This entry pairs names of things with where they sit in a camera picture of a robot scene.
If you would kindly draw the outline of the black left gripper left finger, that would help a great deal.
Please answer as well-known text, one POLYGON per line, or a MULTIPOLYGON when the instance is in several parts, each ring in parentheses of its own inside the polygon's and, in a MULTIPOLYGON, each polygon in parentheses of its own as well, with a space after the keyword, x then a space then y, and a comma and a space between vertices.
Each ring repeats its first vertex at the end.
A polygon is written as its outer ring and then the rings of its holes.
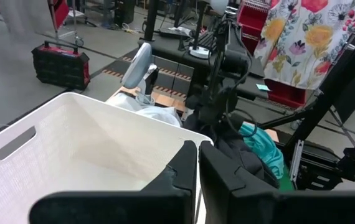
POLYGON ((29 224, 194 224, 197 147, 185 141, 139 191, 57 192, 36 201, 29 224))

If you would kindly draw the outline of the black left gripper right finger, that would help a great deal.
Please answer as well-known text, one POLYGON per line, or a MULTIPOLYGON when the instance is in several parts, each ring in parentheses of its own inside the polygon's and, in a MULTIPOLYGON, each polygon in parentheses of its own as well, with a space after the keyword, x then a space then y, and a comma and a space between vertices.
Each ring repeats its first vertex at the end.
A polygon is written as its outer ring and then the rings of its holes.
POLYGON ((209 141, 199 148, 206 224, 355 224, 355 191, 280 191, 209 141))

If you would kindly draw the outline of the black garment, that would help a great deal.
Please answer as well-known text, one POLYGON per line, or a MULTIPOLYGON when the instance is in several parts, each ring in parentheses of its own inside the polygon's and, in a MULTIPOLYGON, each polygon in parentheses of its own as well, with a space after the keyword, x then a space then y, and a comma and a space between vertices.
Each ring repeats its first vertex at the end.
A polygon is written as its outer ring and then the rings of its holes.
POLYGON ((226 119, 212 126, 203 123, 195 114, 192 114, 183 122, 182 127, 208 136, 213 140, 214 146, 225 156, 232 159, 260 180, 276 189, 280 188, 280 183, 276 175, 273 174, 266 163, 244 143, 244 137, 238 134, 238 129, 235 126, 231 127, 226 119))

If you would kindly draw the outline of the white garment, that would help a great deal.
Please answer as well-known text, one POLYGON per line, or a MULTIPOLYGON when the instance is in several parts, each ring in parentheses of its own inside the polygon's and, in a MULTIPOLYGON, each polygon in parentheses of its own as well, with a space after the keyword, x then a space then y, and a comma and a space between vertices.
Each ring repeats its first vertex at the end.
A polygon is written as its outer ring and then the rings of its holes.
POLYGON ((181 127, 182 121, 177 113, 175 107, 159 107, 156 105, 149 105, 148 100, 146 104, 139 101, 139 98, 128 96, 126 93, 119 92, 115 96, 109 98, 106 104, 126 109, 136 114, 157 119, 173 126, 181 127))

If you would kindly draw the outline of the teal garment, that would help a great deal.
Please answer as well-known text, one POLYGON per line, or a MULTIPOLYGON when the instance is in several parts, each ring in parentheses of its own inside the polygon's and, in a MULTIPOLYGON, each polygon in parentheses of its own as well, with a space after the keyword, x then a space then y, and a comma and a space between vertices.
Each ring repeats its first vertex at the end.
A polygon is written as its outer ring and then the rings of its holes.
POLYGON ((257 128, 256 133, 249 136, 254 129, 255 126, 250 123, 244 122, 241 125, 239 133, 244 136, 244 143, 261 158, 278 180, 282 179, 285 174, 285 165, 283 153, 275 143, 275 141, 278 142, 277 132, 272 129, 257 128))

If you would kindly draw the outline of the green table mat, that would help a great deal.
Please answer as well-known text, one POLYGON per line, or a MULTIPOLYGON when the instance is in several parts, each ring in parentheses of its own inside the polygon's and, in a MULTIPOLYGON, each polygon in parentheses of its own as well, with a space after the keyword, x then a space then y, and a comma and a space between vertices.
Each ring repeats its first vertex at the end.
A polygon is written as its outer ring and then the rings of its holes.
POLYGON ((292 182, 290 180, 289 170, 286 167, 284 167, 283 176, 279 180, 279 184, 280 184, 279 190, 281 190, 281 191, 293 191, 293 190, 295 190, 294 185, 292 184, 292 182))

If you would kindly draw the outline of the black keyboard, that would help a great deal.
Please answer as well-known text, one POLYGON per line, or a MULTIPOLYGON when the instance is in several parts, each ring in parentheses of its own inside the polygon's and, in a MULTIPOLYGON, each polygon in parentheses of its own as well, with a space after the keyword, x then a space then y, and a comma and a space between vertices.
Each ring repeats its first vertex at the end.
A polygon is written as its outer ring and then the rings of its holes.
POLYGON ((217 50, 216 46, 216 37, 212 32, 204 32, 199 34, 198 38, 198 46, 206 48, 210 50, 211 52, 214 52, 217 50))

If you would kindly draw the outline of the red storage bin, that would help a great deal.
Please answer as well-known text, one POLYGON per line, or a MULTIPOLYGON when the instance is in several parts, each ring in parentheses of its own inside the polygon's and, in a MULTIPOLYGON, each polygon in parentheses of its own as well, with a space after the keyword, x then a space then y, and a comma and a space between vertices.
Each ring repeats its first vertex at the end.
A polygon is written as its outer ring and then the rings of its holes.
POLYGON ((242 42, 251 54, 261 39, 270 5, 271 0, 241 0, 237 22, 242 27, 242 42))
POLYGON ((306 103, 306 90, 292 87, 273 80, 264 79, 266 86, 270 89, 268 99, 276 103, 299 108, 306 103))

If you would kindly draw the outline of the round white disc lamp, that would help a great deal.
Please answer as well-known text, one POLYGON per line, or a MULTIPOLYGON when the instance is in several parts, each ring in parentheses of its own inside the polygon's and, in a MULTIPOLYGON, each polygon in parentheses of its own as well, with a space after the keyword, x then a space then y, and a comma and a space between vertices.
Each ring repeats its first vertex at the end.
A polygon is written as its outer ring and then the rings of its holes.
POLYGON ((130 62, 130 66, 121 79, 121 84, 127 89, 136 88, 144 78, 152 62, 152 48, 149 43, 143 43, 130 62))

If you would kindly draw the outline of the white perforated plastic basket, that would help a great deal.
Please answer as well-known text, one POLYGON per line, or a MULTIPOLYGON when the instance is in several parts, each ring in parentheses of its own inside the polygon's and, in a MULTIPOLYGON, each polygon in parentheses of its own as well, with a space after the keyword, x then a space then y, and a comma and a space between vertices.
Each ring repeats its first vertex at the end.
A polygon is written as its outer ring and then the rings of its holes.
POLYGON ((64 93, 0 132, 0 224, 61 191, 138 191, 185 141, 206 137, 76 93, 64 93))

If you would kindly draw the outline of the floral print cloth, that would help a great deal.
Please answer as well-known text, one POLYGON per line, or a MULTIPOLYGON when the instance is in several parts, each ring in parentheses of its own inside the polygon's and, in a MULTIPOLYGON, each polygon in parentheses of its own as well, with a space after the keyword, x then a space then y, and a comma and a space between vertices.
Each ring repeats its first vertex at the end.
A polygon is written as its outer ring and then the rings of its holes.
POLYGON ((255 58, 266 80, 315 90, 355 31, 355 0, 271 0, 255 58))

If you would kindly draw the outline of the red and black toolbox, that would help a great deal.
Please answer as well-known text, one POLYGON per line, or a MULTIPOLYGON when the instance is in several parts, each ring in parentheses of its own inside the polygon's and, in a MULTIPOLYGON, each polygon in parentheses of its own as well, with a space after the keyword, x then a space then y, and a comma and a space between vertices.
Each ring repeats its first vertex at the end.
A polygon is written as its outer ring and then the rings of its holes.
POLYGON ((90 83, 89 57, 71 45, 51 46, 56 44, 46 40, 31 51, 36 78, 42 83, 85 90, 90 83))

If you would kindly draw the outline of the metal wheeled cart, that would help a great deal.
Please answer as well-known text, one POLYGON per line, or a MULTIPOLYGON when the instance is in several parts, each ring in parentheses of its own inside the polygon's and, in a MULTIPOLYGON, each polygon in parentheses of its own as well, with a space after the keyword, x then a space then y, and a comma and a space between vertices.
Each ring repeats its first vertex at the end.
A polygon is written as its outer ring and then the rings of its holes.
POLYGON ((47 0, 50 9, 50 16, 52 19, 52 25, 54 28, 54 40, 58 46, 61 46, 60 41, 67 37, 73 36, 74 45, 83 47, 83 38, 78 35, 77 32, 77 19, 79 17, 84 18, 84 14, 76 10, 76 0, 71 0, 72 5, 68 5, 68 0, 47 0), (73 29, 67 30, 60 34, 61 28, 63 28, 68 22, 71 22, 73 29))

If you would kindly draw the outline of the silver frame bracket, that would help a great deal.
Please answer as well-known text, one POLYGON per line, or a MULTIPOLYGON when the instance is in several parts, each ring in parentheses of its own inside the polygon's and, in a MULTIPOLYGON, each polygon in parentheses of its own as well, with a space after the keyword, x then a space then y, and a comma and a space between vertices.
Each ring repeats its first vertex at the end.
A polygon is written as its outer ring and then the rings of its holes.
POLYGON ((304 146, 303 140, 298 140, 298 142, 295 145, 295 150, 293 153, 293 158, 291 160, 291 167, 290 167, 290 180, 292 182, 295 182, 296 178, 298 177, 298 170, 300 167, 303 146, 304 146))

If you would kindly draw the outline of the black metal rig frame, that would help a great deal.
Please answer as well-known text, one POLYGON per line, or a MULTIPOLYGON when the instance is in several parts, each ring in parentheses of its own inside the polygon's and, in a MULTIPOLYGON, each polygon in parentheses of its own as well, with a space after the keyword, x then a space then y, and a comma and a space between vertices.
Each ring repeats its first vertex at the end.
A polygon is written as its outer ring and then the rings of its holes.
MULTIPOLYGON (((355 45, 355 35, 349 40, 355 45)), ((330 73, 321 86, 321 93, 317 100, 299 113, 274 119, 259 124, 259 128, 270 129, 295 120, 301 124, 286 144, 277 146, 282 150, 285 162, 291 165, 295 145, 298 140, 304 141, 298 177, 292 182, 297 190, 332 190, 344 179, 355 181, 355 146, 344 150, 344 157, 338 158, 336 154, 319 148, 318 152, 310 152, 305 144, 306 138, 321 121, 333 103, 340 97, 346 87, 355 79, 355 46, 350 48, 346 44, 341 58, 330 70, 330 73)))

